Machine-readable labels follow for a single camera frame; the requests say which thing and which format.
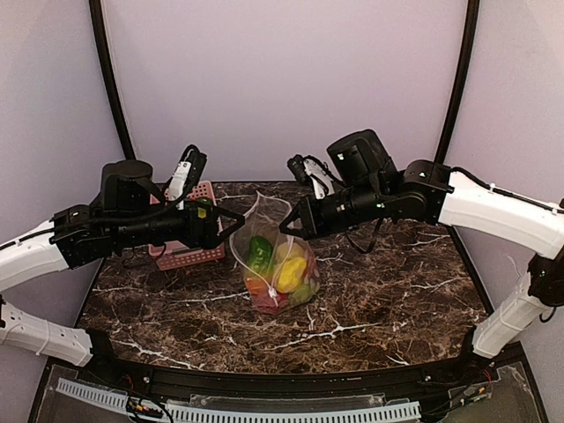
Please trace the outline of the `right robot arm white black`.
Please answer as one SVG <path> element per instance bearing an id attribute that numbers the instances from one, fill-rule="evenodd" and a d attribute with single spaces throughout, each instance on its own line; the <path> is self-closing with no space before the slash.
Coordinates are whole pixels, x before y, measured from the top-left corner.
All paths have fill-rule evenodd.
<path id="1" fill-rule="evenodd" d="M 283 234 L 312 240 L 383 219 L 414 219 L 491 234 L 533 251 L 515 291 L 471 330 L 472 357 L 492 359 L 536 318 L 563 304 L 563 207 L 500 189 L 461 167 L 415 160 L 397 170 L 371 130 L 327 149 L 344 184 L 303 197 L 282 221 Z"/>

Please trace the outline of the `green toy vegetable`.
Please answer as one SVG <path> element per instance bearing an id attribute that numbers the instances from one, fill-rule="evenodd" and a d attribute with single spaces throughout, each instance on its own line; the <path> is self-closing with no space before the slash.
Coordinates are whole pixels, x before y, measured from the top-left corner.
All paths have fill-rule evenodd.
<path id="1" fill-rule="evenodd" d="M 272 254 L 272 244 L 266 238 L 253 236 L 249 242 L 247 266 L 257 274 L 264 275 L 270 269 Z"/>

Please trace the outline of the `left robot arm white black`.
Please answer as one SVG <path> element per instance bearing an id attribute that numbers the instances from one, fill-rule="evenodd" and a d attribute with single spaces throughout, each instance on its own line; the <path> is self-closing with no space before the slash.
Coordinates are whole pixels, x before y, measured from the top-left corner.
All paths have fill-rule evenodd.
<path id="1" fill-rule="evenodd" d="M 152 166 L 140 160 L 109 163 L 102 169 L 100 193 L 90 204 L 56 213 L 32 231 L 1 247 L 1 289 L 30 279 L 74 270 L 98 259 L 145 245 L 179 241 L 210 250 L 240 229 L 245 218 L 222 207 L 190 200 L 206 157 L 189 148 L 172 182 L 181 192 L 173 200 L 152 181 Z M 62 326 L 1 302 L 1 341 L 77 367 L 111 361 L 108 336 L 99 330 Z"/>

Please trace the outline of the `light green toy lettuce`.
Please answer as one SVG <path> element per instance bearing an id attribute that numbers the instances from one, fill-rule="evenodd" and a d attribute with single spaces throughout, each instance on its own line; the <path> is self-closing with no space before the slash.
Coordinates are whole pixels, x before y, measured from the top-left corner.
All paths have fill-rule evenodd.
<path id="1" fill-rule="evenodd" d="M 310 290 L 310 285 L 301 285 L 294 292 L 290 293 L 288 296 L 288 302 L 290 305 L 300 305 L 308 302 L 311 298 L 312 293 Z"/>

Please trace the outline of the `clear zip top bag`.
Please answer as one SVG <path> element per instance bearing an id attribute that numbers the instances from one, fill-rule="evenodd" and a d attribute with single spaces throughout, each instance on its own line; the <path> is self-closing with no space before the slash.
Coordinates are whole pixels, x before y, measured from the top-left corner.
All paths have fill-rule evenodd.
<path id="1" fill-rule="evenodd" d="M 278 228 L 290 211 L 286 200 L 258 192 L 244 213 L 244 226 L 229 239 L 253 307 L 264 314 L 277 315 L 307 303 L 320 289 L 313 249 Z"/>

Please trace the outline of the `red toy food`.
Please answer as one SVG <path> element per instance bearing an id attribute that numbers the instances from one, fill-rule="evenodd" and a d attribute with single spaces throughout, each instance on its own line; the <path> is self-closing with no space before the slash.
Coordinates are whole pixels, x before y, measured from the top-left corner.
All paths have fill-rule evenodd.
<path id="1" fill-rule="evenodd" d="M 288 295 L 286 293 L 275 292 L 275 296 L 271 297 L 268 290 L 251 294 L 253 307 L 265 314 L 276 315 L 283 311 L 288 304 Z"/>

